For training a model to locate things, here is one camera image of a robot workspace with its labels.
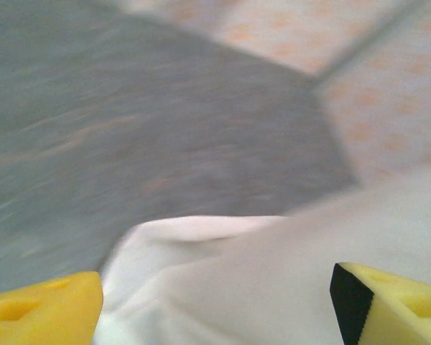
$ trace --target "white cloth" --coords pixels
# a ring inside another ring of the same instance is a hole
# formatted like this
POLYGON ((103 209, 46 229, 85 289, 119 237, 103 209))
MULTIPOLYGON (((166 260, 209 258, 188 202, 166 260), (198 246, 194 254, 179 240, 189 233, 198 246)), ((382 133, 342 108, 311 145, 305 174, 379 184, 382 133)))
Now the white cloth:
POLYGON ((97 345, 342 344, 336 262, 431 284, 431 170, 285 217, 142 224, 102 273, 97 345))

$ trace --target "gray floor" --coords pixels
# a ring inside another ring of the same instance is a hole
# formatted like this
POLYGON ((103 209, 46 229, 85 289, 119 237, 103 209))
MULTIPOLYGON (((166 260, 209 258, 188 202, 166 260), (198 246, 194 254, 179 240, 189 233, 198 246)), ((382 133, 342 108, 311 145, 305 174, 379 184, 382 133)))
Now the gray floor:
POLYGON ((354 183, 309 81, 89 3, 0 1, 0 291, 96 269, 143 221, 354 183))

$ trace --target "white fabric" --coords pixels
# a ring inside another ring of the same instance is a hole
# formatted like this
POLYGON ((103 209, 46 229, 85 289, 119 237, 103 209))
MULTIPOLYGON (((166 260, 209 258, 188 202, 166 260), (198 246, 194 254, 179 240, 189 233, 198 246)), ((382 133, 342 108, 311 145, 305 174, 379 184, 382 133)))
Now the white fabric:
POLYGON ((431 170, 286 217, 142 224, 103 272, 97 345, 342 344, 336 262, 431 284, 431 170))

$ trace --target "black foam strip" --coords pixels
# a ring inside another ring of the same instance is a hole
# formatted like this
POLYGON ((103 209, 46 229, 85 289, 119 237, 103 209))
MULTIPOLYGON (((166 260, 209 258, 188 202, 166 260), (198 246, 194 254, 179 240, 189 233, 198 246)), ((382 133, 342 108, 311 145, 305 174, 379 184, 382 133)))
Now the black foam strip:
POLYGON ((343 343, 357 345, 374 299, 374 292, 352 273, 335 264, 330 282, 330 296, 343 343))

